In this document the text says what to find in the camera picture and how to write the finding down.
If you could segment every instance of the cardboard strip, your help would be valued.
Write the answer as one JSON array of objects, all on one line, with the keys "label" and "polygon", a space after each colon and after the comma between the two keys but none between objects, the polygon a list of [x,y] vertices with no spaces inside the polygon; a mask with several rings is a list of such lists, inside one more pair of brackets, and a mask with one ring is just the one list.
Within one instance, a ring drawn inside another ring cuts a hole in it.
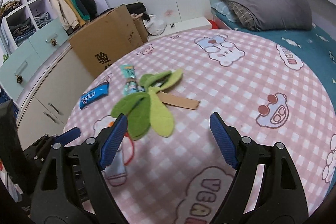
[{"label": "cardboard strip", "polygon": [[188,99],[185,97],[178,97],[164,92],[158,92],[157,96],[159,97],[160,101],[164,104],[178,106],[188,109],[196,110],[201,101]]}]

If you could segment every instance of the metal screw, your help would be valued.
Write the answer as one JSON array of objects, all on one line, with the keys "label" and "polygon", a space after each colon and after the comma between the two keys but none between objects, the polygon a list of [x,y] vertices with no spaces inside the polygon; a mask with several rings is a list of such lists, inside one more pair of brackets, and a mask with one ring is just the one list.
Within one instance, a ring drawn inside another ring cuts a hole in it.
[{"label": "metal screw", "polygon": [[277,148],[279,148],[279,149],[284,149],[285,146],[284,146],[283,143],[277,143]]},{"label": "metal screw", "polygon": [[96,139],[95,138],[88,138],[87,140],[86,140],[86,143],[87,144],[94,144],[96,142]]},{"label": "metal screw", "polygon": [[251,142],[251,139],[249,137],[243,137],[241,139],[243,141],[243,143],[249,144]]},{"label": "metal screw", "polygon": [[61,148],[61,144],[60,143],[55,143],[53,146],[53,149],[60,149]]}]

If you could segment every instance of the light blue drawer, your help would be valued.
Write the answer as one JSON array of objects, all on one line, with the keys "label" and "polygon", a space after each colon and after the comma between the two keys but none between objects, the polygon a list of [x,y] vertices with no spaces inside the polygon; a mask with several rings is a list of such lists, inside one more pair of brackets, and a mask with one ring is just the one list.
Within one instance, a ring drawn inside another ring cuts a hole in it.
[{"label": "light blue drawer", "polygon": [[[29,37],[29,41],[42,61],[45,62],[68,38],[61,22],[56,18]],[[52,39],[56,39],[55,46],[51,44]]]},{"label": "light blue drawer", "polygon": [[[42,64],[43,61],[27,39],[0,67],[1,85],[13,100],[17,100],[23,88]],[[22,76],[21,84],[17,83],[15,73]]]}]

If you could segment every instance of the teal bedsheet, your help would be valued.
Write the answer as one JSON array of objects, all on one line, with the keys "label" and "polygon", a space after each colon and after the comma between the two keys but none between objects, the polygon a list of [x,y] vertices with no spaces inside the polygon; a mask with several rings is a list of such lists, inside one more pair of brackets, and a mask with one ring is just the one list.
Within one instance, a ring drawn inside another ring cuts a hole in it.
[{"label": "teal bedsheet", "polygon": [[[321,81],[336,111],[336,64],[332,60],[332,54],[336,58],[336,41],[320,27],[313,25],[311,31],[303,30],[272,30],[250,31],[241,25],[229,21],[226,16],[215,11],[215,15],[232,30],[251,33],[269,39],[296,54]],[[336,172],[330,183],[336,183]]]}]

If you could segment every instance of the green felt leaf toy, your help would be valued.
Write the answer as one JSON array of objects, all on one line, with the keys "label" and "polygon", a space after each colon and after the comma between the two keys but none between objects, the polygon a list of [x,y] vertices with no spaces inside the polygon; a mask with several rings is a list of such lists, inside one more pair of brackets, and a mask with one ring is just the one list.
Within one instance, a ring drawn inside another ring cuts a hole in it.
[{"label": "green felt leaf toy", "polygon": [[121,113],[128,115],[142,98],[148,96],[147,92],[136,92],[122,98],[111,111],[111,116],[117,118]]},{"label": "green felt leaf toy", "polygon": [[[128,134],[133,140],[142,138],[152,127],[162,137],[169,137],[174,131],[174,117],[169,109],[160,101],[157,92],[174,86],[181,78],[181,69],[175,72],[164,71],[157,74],[145,74],[139,85],[146,92],[136,92],[122,98],[112,109],[111,116],[117,118],[121,113],[127,115]],[[154,85],[159,80],[168,80],[161,86]]]},{"label": "green felt leaf toy", "polygon": [[154,84],[155,82],[157,82],[158,80],[167,77],[168,75],[171,74],[171,71],[164,71],[161,73],[157,73],[155,75],[152,76],[147,76],[146,77],[146,81],[144,81],[143,87],[145,88],[146,91],[148,91],[148,88]]},{"label": "green felt leaf toy", "polygon": [[153,75],[151,75],[151,74],[143,75],[143,76],[141,77],[140,81],[139,81],[139,85],[140,85],[140,86],[144,86],[145,83],[146,83],[146,80],[147,80],[149,77],[151,77],[151,76],[153,76]]},{"label": "green felt leaf toy", "polygon": [[181,78],[183,75],[183,71],[181,69],[178,69],[176,71],[174,71],[169,79],[167,80],[167,82],[165,82],[159,90],[166,90],[170,87],[172,87],[173,85],[175,85]]},{"label": "green felt leaf toy", "polygon": [[156,95],[157,89],[149,87],[148,94],[151,98],[151,127],[162,137],[169,137],[174,130],[174,117],[167,107]]},{"label": "green felt leaf toy", "polygon": [[148,93],[128,114],[128,134],[132,139],[142,137],[147,133],[150,124],[151,99]]}]

